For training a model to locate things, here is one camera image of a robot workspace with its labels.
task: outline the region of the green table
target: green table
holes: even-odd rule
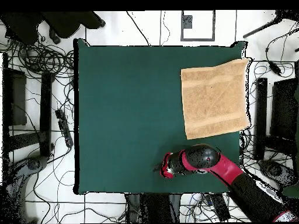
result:
[[[186,139],[180,70],[213,67],[241,58],[245,44],[90,47],[83,40],[75,41],[79,75],[79,147],[75,147],[75,154],[79,154],[75,176],[78,193],[228,191],[212,174],[167,180],[152,170],[165,153],[199,143],[217,147],[239,163],[239,132]]]

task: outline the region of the floor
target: floor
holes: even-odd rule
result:
[[[201,18],[200,11],[188,11],[189,15],[197,16],[198,20]],[[86,39],[87,42],[92,45],[106,45],[106,46],[145,46],[147,45],[143,36],[139,33],[132,20],[127,16],[125,11],[122,12],[96,12],[102,19],[105,20],[106,26],[97,30],[85,30],[84,27],[80,29],[69,39],[62,39],[62,42],[58,45],[66,53],[72,50],[72,40],[74,38]],[[215,12],[215,41],[180,41],[180,16],[181,11],[178,10],[155,10],[145,12],[129,12],[136,24],[144,33],[148,42],[152,46],[158,46],[163,44],[164,46],[230,46],[235,41],[246,40],[248,41],[248,47],[246,50],[246,56],[253,59],[249,73],[249,88],[255,80],[255,73],[260,75],[267,66],[265,62],[265,48],[268,43],[274,38],[287,33],[294,22],[286,20],[275,26],[272,26],[260,33],[254,34],[246,39],[243,39],[243,35],[257,27],[265,24],[274,19],[274,10],[217,10]],[[160,38],[160,17],[162,19],[161,24],[161,38]],[[48,26],[46,23],[41,23],[38,27],[39,33],[46,38],[46,44],[53,44],[48,37]],[[7,42],[4,38],[5,26],[0,26],[0,42]],[[287,38],[281,38],[270,45],[268,52],[269,59],[272,61],[281,61],[281,54],[283,51],[283,43],[285,42],[284,53],[282,61],[288,61],[293,63],[299,59],[299,52],[295,53],[294,50],[299,47],[299,33],[295,33]],[[13,60],[15,69],[18,69],[17,59]],[[291,72],[290,69],[286,70],[286,74]],[[274,73],[269,72],[263,75],[269,80],[269,94],[271,93],[271,87],[274,81],[279,81],[283,78],[276,76]],[[53,109],[57,109],[65,101],[64,86],[62,84],[68,83],[67,78],[60,78],[53,83]],[[36,95],[40,91],[40,82],[35,79],[27,80],[26,98],[33,99],[28,100],[26,105],[26,111],[31,117],[33,124],[39,129],[39,105],[35,102],[34,98],[39,102],[40,96]],[[254,98],[250,96],[249,102],[253,103]],[[268,98],[268,109],[271,106],[272,98]],[[252,117],[252,125],[254,125],[254,113],[255,104],[250,105],[250,113]],[[71,111],[67,112],[69,119],[69,128],[71,131],[74,129]],[[270,110],[267,113],[268,120],[270,119]],[[26,126],[17,126],[11,128],[11,135],[17,135],[21,133],[27,133],[33,131],[30,122]],[[55,143],[55,157],[63,155],[67,151],[64,140],[61,136],[57,119],[55,114],[52,117],[52,142]],[[38,148],[38,145],[32,145],[27,148],[19,149],[11,152],[11,161],[18,161],[27,156],[31,151]],[[256,173],[264,181],[270,183],[265,177],[263,177],[258,169],[257,165],[248,166],[249,171]],[[31,176],[28,185],[26,187],[26,210],[27,214],[39,219],[39,223],[44,218],[44,215],[48,211],[48,205],[38,199],[33,193],[33,185],[36,182],[37,176]],[[75,195],[72,191],[72,185],[74,184],[74,150],[67,154],[63,159],[58,159],[52,162],[46,167],[40,174],[39,180],[36,185],[36,193],[50,203],[50,211],[45,217],[43,223],[101,223],[106,220],[105,216],[118,218],[124,211],[126,200],[123,194],[106,194],[106,193],[87,193],[86,195]],[[199,195],[184,194],[181,200],[181,213],[186,214],[188,211],[188,205],[194,205],[198,200]],[[232,200],[228,201],[230,206],[231,215],[233,216],[230,221],[236,222],[236,219],[242,219],[242,221],[249,222],[246,216],[236,207]],[[193,222],[192,217],[186,218],[180,215],[180,221]],[[210,211],[206,211],[206,215],[211,218],[212,222],[218,222],[218,219],[214,219],[213,214]],[[207,216],[201,215],[200,219],[207,219]]]

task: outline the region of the towel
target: towel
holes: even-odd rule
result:
[[[240,131],[249,126],[245,97],[249,61],[236,59],[215,67],[181,70],[188,140]]]

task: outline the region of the white tile floor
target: white tile floor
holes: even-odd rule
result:
[[[69,39],[62,39],[62,42],[58,45],[63,48],[67,53],[72,50],[72,40],[73,38],[83,38],[87,39],[87,42],[92,45],[106,45],[106,46],[117,46],[117,45],[137,45],[145,46],[146,41],[143,36],[139,33],[135,27],[132,20],[127,16],[125,11],[122,12],[96,12],[102,19],[105,20],[106,26],[97,30],[85,30],[84,27],[80,29]],[[133,19],[138,24],[139,28],[144,33],[145,37],[148,39],[149,43],[152,46],[158,46],[160,43],[164,42],[165,46],[230,46],[235,41],[244,40],[242,36],[265,24],[266,22],[274,18],[273,10],[217,10],[216,11],[216,23],[215,23],[215,41],[214,42],[181,42],[180,41],[180,16],[181,12],[177,10],[167,10],[162,11],[162,19],[164,18],[164,24],[161,25],[161,40],[160,40],[160,14],[159,10],[156,11],[145,11],[145,12],[129,12]],[[248,41],[248,48],[246,51],[246,56],[253,58],[255,61],[260,61],[265,59],[265,48],[270,40],[275,37],[278,37],[284,33],[287,33],[291,26],[294,24],[292,21],[284,21],[280,24],[272,26],[266,30],[261,31],[260,33],[254,34],[253,36],[245,39]],[[46,37],[46,44],[52,44],[52,41],[48,37],[48,26],[45,22],[41,23],[38,27],[38,31],[41,35]],[[5,42],[4,38],[5,27],[0,26],[0,42]],[[283,61],[295,61],[299,59],[298,54],[294,52],[296,48],[299,47],[299,33],[295,33],[292,36],[288,37],[286,41],[286,46],[284,49]],[[280,39],[277,42],[274,42],[270,46],[269,58],[271,60],[280,61],[282,49],[283,49],[284,38]],[[249,88],[252,82],[255,80],[253,69],[257,62],[253,62],[251,65],[251,70],[249,74]],[[271,87],[274,81],[281,80],[280,77],[276,76],[272,72],[269,72],[265,75],[269,79],[269,94],[271,93]],[[66,84],[68,81],[65,78],[59,79],[61,83]],[[40,96],[35,93],[40,92],[40,82],[34,79],[27,80],[27,91],[26,98],[36,98],[40,101]],[[60,106],[58,101],[64,102],[64,87],[58,83],[56,80],[53,83],[53,98],[52,107],[53,109],[57,108],[57,105]],[[268,99],[268,109],[270,107],[272,98]],[[252,122],[254,123],[254,104],[251,105],[250,112],[252,117]],[[39,112],[40,106],[35,102],[35,100],[27,101],[26,110],[31,117],[33,124],[39,129]],[[71,112],[68,112],[69,122],[72,123]],[[70,130],[73,130],[74,125],[69,125]],[[14,127],[14,135],[24,133],[24,131],[32,130],[30,122],[27,123],[24,127]],[[55,142],[58,137],[60,137],[59,127],[55,114],[52,118],[52,142]],[[23,159],[28,155],[29,152],[36,149],[38,145],[32,145],[30,147],[16,150],[13,153],[10,153],[10,159],[18,161]],[[61,138],[56,143],[55,157],[58,157],[64,154],[67,151],[64,140]],[[45,200],[50,202],[51,209],[49,214],[46,216],[43,223],[57,223],[56,218],[54,217],[54,209],[57,211],[58,207],[57,201],[59,202],[59,221],[61,223],[100,223],[105,220],[104,217],[95,214],[89,208],[94,211],[107,215],[107,216],[120,216],[124,211],[125,199],[123,194],[106,194],[106,193],[88,193],[87,195],[75,195],[72,191],[72,185],[74,183],[74,150],[72,150],[62,161],[61,159],[50,164],[46,167],[39,175],[39,182],[37,183],[36,192],[39,196],[43,197]],[[61,182],[69,185],[58,185],[59,182],[56,177]],[[26,209],[27,214],[30,217],[38,217],[39,223],[41,222],[43,216],[48,211],[48,205],[40,200],[34,195],[32,189],[33,184],[36,181],[36,175],[31,176],[27,188],[26,188]],[[184,194],[182,196],[181,204],[190,204],[190,194]],[[233,207],[234,204],[230,200],[230,206]],[[235,217],[245,216],[243,213],[238,210],[231,208],[231,215]],[[76,215],[67,215],[74,212],[80,212]],[[186,213],[187,208],[181,206],[181,212]],[[182,222],[185,221],[184,216],[180,216]]]

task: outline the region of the chair leg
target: chair leg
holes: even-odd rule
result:
[[[268,22],[267,24],[265,24],[265,25],[259,27],[258,29],[255,29],[254,31],[251,31],[251,32],[245,34],[245,35],[243,36],[243,38],[245,39],[245,38],[247,38],[247,37],[250,36],[250,35],[253,35],[253,34],[255,34],[255,33],[259,32],[259,31],[262,31],[262,30],[266,29],[267,27],[270,27],[270,26],[272,26],[272,25],[274,25],[274,24],[278,24],[278,23],[280,23],[281,21],[282,21],[282,19],[275,18],[275,19],[272,20],[271,22]]]

